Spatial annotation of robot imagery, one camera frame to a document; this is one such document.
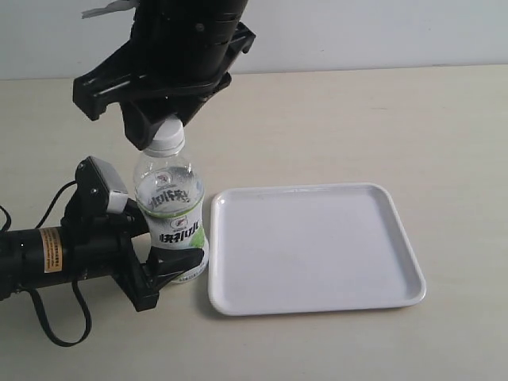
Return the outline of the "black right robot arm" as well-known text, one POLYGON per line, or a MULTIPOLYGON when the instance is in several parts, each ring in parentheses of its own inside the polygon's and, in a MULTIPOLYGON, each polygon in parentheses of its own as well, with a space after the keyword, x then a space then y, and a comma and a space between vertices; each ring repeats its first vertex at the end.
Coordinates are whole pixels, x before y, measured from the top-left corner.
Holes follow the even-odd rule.
POLYGON ((229 69, 251 49, 245 1, 138 1, 129 39, 74 79, 72 101, 92 121, 121 108, 126 138, 140 151, 162 124, 187 125, 232 82, 229 69))

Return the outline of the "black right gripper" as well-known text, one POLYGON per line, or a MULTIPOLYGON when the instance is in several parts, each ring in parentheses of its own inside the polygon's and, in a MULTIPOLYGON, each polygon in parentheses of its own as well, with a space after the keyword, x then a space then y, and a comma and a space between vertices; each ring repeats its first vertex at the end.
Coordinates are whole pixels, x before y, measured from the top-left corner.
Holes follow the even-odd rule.
POLYGON ((172 115, 188 123, 232 81, 229 69, 255 33, 240 21, 133 25, 129 40, 73 82, 72 101, 92 121, 121 108, 125 136, 146 149, 172 115))

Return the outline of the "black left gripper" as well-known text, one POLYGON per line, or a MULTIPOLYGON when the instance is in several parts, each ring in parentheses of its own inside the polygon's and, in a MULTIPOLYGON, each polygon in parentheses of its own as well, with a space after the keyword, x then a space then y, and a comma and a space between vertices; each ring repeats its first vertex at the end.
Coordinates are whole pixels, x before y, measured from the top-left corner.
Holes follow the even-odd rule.
POLYGON ((121 214, 87 217, 81 207, 68 206, 61 225, 67 239, 63 259, 67 277, 84 280, 110 276, 138 312, 156 307, 159 292, 152 286, 185 283, 205 267, 202 248, 151 248, 145 262, 146 275, 132 239, 149 233, 149 227, 131 198, 121 214))

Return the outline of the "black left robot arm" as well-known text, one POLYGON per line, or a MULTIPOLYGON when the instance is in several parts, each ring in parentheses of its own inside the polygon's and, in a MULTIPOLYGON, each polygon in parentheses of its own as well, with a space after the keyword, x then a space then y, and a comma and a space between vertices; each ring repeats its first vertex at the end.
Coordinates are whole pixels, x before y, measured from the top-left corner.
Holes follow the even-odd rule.
POLYGON ((110 276, 136 311, 156 307, 160 289, 202 262, 200 248, 151 248, 140 262, 132 239, 148 232, 134 201, 121 214, 81 216, 68 207, 56 227, 1 235, 1 297, 110 276))

